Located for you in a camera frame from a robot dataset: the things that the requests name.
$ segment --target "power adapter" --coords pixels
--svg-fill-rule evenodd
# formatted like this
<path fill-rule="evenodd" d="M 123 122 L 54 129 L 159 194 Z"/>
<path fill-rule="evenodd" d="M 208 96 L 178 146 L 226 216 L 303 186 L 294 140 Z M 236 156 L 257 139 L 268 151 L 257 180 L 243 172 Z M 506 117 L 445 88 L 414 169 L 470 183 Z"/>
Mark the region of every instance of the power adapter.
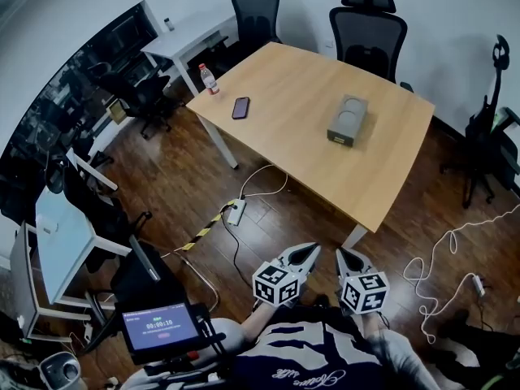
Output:
<path fill-rule="evenodd" d="M 479 297 L 483 297 L 486 294 L 486 291 L 484 290 L 484 286 L 479 275 L 473 276 L 473 284 L 474 288 L 477 290 L 477 294 L 479 295 Z"/>
<path fill-rule="evenodd" d="M 92 340 L 92 324 L 86 323 L 84 325 L 84 340 L 87 341 L 88 344 L 90 344 L 90 341 Z"/>

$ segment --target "power strip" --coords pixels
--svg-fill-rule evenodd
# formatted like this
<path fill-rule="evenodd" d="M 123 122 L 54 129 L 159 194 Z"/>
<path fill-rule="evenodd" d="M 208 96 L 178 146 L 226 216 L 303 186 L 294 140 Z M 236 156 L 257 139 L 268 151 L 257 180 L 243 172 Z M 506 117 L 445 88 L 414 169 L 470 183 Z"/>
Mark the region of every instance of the power strip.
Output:
<path fill-rule="evenodd" d="M 227 223 L 231 225 L 238 225 L 241 222 L 242 215 L 245 209 L 245 199 L 236 199 L 231 207 L 231 212 L 227 217 Z"/>

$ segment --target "wooden table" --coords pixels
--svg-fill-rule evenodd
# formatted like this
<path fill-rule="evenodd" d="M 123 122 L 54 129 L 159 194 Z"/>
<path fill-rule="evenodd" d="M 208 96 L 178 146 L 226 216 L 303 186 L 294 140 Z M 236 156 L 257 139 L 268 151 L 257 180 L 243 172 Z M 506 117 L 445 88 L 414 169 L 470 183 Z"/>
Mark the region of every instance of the wooden table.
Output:
<path fill-rule="evenodd" d="M 357 222 L 343 244 L 375 232 L 405 183 L 434 106 L 369 72 L 269 43 L 219 79 L 220 93 L 188 108 L 241 141 Z M 345 94 L 368 100 L 352 148 L 327 139 Z M 232 119 L 250 97 L 247 119 Z"/>

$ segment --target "extension cord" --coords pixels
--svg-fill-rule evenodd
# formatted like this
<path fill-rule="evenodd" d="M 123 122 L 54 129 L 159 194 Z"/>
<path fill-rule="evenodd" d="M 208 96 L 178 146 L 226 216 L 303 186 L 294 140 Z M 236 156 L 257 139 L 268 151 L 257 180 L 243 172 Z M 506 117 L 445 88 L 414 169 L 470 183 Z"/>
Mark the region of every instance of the extension cord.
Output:
<path fill-rule="evenodd" d="M 431 262 L 430 262 L 430 269 L 428 270 L 428 274 L 425 276 L 424 275 L 424 260 L 420 257 L 414 257 L 412 258 L 409 263 L 406 265 L 405 269 L 403 270 L 403 277 L 410 281 L 410 282 L 416 282 L 415 283 L 415 294 L 418 296 L 418 297 L 421 297 L 422 299 L 426 299 L 428 301 L 433 301 L 434 302 L 434 305 L 433 305 L 433 309 L 428 312 L 428 309 L 425 305 L 421 305 L 419 306 L 419 313 L 421 315 L 424 315 L 424 320 L 422 321 L 421 323 L 421 332 L 425 335 L 425 337 L 427 338 L 428 340 L 428 343 L 430 344 L 433 344 L 436 342 L 436 336 L 433 335 L 433 334 L 430 334 L 428 332 L 425 331 L 425 325 L 426 325 L 426 322 L 429 318 L 431 318 L 432 316 L 437 316 L 439 314 L 442 314 L 446 308 L 449 306 L 450 303 L 452 303 L 454 300 L 455 300 L 455 297 L 457 296 L 457 294 L 459 293 L 459 291 L 461 290 L 462 288 L 462 285 L 464 284 L 464 282 L 466 281 L 466 279 L 468 277 L 472 277 L 473 278 L 473 281 L 474 281 L 474 286 L 475 288 L 477 289 L 477 293 L 480 295 L 480 296 L 483 296 L 484 295 L 484 290 L 483 290 L 483 285 L 482 285 L 482 282 L 480 281 L 480 278 L 475 274 L 475 273 L 467 273 L 461 280 L 461 283 L 458 285 L 457 287 L 457 290 L 455 291 L 455 294 L 453 295 L 453 297 L 440 309 L 440 310 L 437 310 L 437 308 L 439 307 L 439 299 L 437 299 L 436 297 L 427 297 L 427 296 L 423 296 L 419 293 L 418 289 L 419 289 L 419 286 L 421 285 L 421 282 L 423 282 L 424 280 L 428 280 L 428 278 L 430 277 L 431 275 L 431 269 L 433 268 L 433 262 L 435 261 L 435 252 L 436 252 L 436 248 L 437 248 L 437 245 L 440 244 L 440 242 L 447 236 L 449 235 L 449 252 L 451 254 L 455 254 L 457 252 L 457 232 L 463 230 L 464 228 L 468 227 L 468 226 L 471 226 L 471 227 L 478 227 L 479 225 L 484 225 L 484 224 L 487 224 L 487 223 L 495 223 L 495 221 L 497 221 L 498 219 L 503 219 L 506 215 L 509 215 L 509 214 L 512 214 L 514 211 L 516 211 L 518 208 L 520 207 L 520 204 L 517 204 L 511 211 L 507 211 L 505 212 L 504 214 L 502 215 L 497 215 L 494 219 L 487 219 L 485 221 L 481 221 L 479 223 L 465 223 L 462 227 L 459 227 L 459 228 L 455 228 L 453 230 L 448 230 L 447 232 L 444 233 L 444 235 L 435 243 L 435 245 L 433 246 L 433 249 L 431 250 Z M 414 263 L 415 261 L 419 261 L 421 263 L 421 275 L 418 277 L 418 278 L 414 278 L 414 277 L 409 277 L 406 275 L 406 271 L 408 270 L 408 268 L 410 267 L 410 265 L 412 263 Z"/>

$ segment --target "white wall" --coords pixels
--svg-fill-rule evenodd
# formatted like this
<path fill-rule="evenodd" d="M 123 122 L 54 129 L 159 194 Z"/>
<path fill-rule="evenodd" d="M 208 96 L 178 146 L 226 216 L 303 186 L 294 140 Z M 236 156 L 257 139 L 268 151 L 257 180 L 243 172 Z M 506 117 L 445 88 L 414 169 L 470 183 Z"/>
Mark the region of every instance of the white wall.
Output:
<path fill-rule="evenodd" d="M 52 75 L 91 36 L 142 0 L 28 0 L 0 29 L 0 151 Z M 196 11 L 230 0 L 146 0 L 163 30 Z M 520 0 L 395 0 L 409 26 L 397 79 L 436 105 L 435 114 L 459 132 L 492 85 L 495 35 L 511 46 L 500 105 L 520 111 Z M 340 0 L 280 0 L 279 35 L 289 45 L 332 58 L 328 12 Z M 520 130 L 514 140 L 520 145 Z"/>

